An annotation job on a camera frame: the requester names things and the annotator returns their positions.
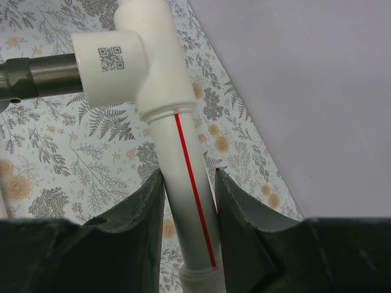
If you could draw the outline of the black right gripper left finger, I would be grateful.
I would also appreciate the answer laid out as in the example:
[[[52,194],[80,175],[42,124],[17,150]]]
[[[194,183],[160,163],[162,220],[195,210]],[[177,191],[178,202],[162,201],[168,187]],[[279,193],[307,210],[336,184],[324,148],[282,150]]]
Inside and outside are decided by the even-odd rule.
[[[155,170],[135,193],[83,225],[64,223],[40,292],[158,292],[164,182]]]

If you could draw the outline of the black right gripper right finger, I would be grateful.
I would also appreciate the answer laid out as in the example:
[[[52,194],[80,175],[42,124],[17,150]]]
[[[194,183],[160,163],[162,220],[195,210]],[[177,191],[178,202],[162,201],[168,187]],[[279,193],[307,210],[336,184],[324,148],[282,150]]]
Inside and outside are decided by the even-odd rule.
[[[221,169],[215,192],[227,292],[308,292],[308,222],[258,201]]]

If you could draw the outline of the white pipe frame red stripe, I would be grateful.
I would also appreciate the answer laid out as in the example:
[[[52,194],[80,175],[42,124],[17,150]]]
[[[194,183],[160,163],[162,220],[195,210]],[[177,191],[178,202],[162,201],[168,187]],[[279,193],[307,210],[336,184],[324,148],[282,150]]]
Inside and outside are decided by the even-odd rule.
[[[71,36],[90,108],[134,102],[153,135],[184,263],[184,292],[225,292],[216,205],[196,99],[166,1],[119,1],[115,30]]]

